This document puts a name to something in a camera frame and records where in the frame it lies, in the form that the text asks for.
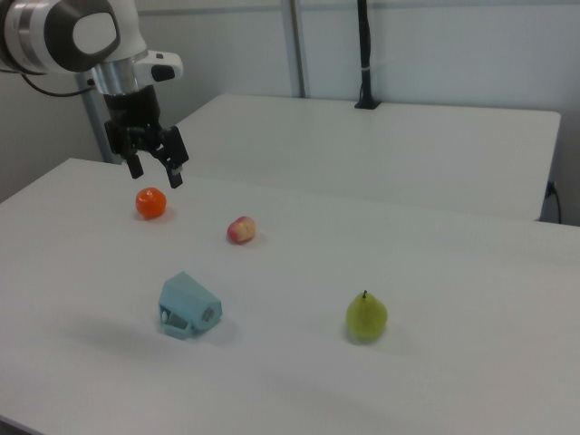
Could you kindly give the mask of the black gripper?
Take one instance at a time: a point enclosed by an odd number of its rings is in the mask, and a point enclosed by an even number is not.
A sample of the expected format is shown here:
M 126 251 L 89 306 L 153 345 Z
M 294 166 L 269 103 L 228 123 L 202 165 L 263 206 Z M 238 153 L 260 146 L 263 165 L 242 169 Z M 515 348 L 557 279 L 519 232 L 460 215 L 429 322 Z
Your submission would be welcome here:
M 179 129 L 164 129 L 160 124 L 160 106 L 152 85 L 126 94 L 104 95 L 110 119 L 105 130 L 111 151 L 125 160 L 130 175 L 143 175 L 139 150 L 147 151 L 164 165 L 173 189 L 182 185 L 182 166 L 189 155 Z

